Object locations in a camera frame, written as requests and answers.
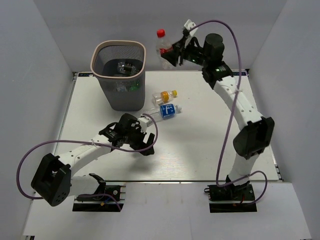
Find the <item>clear bottle red label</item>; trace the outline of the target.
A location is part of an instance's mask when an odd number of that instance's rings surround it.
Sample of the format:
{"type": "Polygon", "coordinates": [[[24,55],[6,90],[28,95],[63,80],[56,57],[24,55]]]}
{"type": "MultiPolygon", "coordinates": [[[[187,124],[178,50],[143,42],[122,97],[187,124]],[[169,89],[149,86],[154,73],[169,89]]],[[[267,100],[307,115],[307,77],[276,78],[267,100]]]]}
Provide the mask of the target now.
{"type": "Polygon", "coordinates": [[[166,32],[164,29],[158,29],[156,31],[157,41],[156,41],[156,53],[158,59],[161,63],[161,66],[164,70],[171,70],[173,66],[170,64],[169,61],[162,57],[162,54],[170,51],[173,49],[172,44],[168,37],[166,36],[166,32]]]}

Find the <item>clear bottle blue label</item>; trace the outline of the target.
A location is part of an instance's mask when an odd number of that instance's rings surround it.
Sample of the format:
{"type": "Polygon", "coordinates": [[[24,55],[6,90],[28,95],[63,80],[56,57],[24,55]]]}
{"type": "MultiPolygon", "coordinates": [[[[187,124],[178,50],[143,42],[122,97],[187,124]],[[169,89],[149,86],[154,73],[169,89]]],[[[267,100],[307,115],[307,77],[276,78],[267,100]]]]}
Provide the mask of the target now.
{"type": "Polygon", "coordinates": [[[177,104],[167,103],[145,110],[143,113],[150,115],[155,122],[173,118],[182,112],[182,107],[177,104]]]}

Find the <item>clear bottle orange cap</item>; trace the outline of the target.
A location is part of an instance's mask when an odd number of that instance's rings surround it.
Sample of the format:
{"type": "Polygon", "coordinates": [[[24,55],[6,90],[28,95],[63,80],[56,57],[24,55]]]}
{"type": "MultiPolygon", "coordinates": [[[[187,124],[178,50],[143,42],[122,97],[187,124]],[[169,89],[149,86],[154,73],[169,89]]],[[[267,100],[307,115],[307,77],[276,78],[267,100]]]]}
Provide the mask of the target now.
{"type": "Polygon", "coordinates": [[[155,106],[160,106],[163,104],[167,104],[177,96],[178,96],[178,92],[176,90],[166,90],[166,91],[154,93],[152,95],[151,100],[155,106]]]}

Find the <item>green bottle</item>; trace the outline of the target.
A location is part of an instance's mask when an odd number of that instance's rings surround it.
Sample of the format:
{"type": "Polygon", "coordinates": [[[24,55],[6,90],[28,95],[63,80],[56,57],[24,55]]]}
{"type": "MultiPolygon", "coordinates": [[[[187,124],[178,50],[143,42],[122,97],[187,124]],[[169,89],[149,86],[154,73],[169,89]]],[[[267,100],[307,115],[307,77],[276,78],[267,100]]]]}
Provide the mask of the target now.
{"type": "Polygon", "coordinates": [[[135,83],[132,84],[132,86],[130,87],[130,91],[134,92],[140,89],[140,81],[136,81],[135,83]]]}

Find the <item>clear bottle black label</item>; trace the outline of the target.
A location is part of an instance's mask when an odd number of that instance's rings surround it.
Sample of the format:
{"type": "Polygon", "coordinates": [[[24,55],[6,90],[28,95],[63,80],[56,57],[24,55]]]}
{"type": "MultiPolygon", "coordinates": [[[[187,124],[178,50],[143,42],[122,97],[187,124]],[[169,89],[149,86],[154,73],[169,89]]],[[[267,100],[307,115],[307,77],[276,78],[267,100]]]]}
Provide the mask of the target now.
{"type": "Polygon", "coordinates": [[[133,76],[138,72],[137,68],[132,63],[124,60],[118,62],[117,71],[128,76],[133,76]]]}

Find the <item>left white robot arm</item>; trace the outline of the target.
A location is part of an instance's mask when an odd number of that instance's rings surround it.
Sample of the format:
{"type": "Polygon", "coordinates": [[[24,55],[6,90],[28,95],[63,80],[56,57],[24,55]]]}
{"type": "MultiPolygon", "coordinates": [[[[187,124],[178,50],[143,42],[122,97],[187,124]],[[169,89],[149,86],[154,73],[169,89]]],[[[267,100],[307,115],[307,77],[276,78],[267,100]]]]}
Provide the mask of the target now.
{"type": "Polygon", "coordinates": [[[95,173],[77,176],[82,168],[98,158],[118,150],[123,145],[130,153],[143,156],[155,153],[154,144],[158,133],[147,134],[147,128],[156,121],[148,114],[140,118],[125,113],[119,121],[108,124],[89,141],[78,141],[79,147],[66,153],[45,155],[31,181],[31,187],[52,207],[61,204],[67,197],[80,199],[117,199],[106,190],[106,181],[95,173]]]}

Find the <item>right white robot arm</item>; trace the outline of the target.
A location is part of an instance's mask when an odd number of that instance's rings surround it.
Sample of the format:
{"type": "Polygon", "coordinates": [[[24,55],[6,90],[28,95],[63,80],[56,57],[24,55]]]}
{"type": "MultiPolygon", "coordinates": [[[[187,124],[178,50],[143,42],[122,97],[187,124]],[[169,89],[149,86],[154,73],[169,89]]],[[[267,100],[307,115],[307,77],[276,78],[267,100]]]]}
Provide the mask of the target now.
{"type": "Polygon", "coordinates": [[[231,112],[231,119],[238,124],[239,133],[233,139],[236,152],[230,173],[226,177],[226,195],[236,200],[248,185],[253,165],[265,148],[269,146],[275,122],[264,117],[240,91],[240,78],[235,78],[223,61],[225,45],[223,38],[210,33],[204,44],[192,37],[159,49],[160,56],[172,66],[189,61],[202,67],[202,77],[218,94],[231,112]]]}

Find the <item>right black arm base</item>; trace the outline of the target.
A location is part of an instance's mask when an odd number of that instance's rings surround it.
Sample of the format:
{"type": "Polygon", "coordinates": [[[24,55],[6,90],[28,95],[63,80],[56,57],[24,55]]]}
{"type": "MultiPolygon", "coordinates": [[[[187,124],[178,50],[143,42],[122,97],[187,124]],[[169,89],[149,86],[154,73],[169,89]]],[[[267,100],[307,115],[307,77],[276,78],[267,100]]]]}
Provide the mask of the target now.
{"type": "Polygon", "coordinates": [[[208,185],[204,189],[208,194],[210,213],[255,213],[257,212],[253,186],[248,183],[245,186],[228,185],[218,187],[208,185]]]}

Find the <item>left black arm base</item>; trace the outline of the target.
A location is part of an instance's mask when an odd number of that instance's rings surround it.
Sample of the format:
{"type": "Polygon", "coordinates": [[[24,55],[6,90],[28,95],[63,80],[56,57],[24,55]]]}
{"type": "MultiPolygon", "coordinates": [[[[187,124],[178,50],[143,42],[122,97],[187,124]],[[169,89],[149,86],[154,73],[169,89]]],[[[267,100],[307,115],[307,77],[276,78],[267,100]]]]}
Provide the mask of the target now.
{"type": "Polygon", "coordinates": [[[91,197],[76,196],[73,202],[73,212],[119,213],[123,209],[126,198],[124,182],[107,182],[96,190],[91,197]]]}

